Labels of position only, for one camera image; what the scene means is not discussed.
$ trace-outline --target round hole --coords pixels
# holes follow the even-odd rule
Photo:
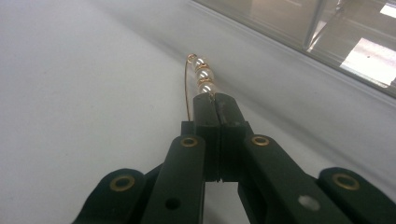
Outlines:
[[[170,199],[166,200],[165,206],[169,210],[178,209],[180,207],[180,200],[177,198],[170,198]]]
[[[183,138],[180,142],[183,147],[195,147],[198,145],[198,141],[193,137]]]
[[[308,195],[300,195],[298,198],[298,202],[300,205],[302,205],[305,209],[311,210],[313,212],[316,212],[320,209],[320,204],[319,202],[312,198],[311,196]]]
[[[253,142],[254,145],[260,146],[260,147],[265,147],[268,144],[270,144],[270,140],[266,137],[262,136],[254,136],[251,138],[251,141]]]
[[[116,192],[125,191],[134,186],[134,177],[131,175],[119,175],[110,182],[110,188]]]
[[[357,190],[361,187],[358,180],[346,174],[335,174],[332,176],[332,181],[343,189]]]

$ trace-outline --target bead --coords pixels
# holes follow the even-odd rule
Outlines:
[[[214,75],[212,70],[210,70],[210,68],[204,67],[204,68],[200,68],[198,69],[198,71],[195,73],[197,76],[198,81],[201,79],[214,79]]]
[[[200,64],[206,63],[207,64],[207,58],[204,57],[195,57],[194,59],[192,59],[192,69],[195,70],[195,68],[197,66],[199,66]]]
[[[215,94],[216,93],[216,86],[212,82],[204,82],[198,87],[198,92],[199,93],[206,93],[209,92],[210,94]]]

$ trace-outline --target reflective surface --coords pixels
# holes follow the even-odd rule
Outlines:
[[[396,96],[394,0],[196,0]]]

